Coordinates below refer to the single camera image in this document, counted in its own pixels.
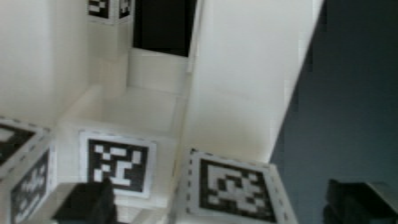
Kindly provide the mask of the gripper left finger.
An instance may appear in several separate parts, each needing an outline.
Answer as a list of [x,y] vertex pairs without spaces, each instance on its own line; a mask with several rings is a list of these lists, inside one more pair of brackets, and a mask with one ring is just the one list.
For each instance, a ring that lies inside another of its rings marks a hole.
[[80,183],[52,217],[57,224],[118,224],[114,197],[109,180]]

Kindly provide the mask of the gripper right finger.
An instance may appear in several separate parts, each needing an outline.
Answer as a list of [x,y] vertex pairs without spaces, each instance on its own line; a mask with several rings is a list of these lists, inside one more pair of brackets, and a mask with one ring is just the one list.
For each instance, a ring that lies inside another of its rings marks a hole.
[[398,224],[398,208],[365,182],[329,180],[324,224]]

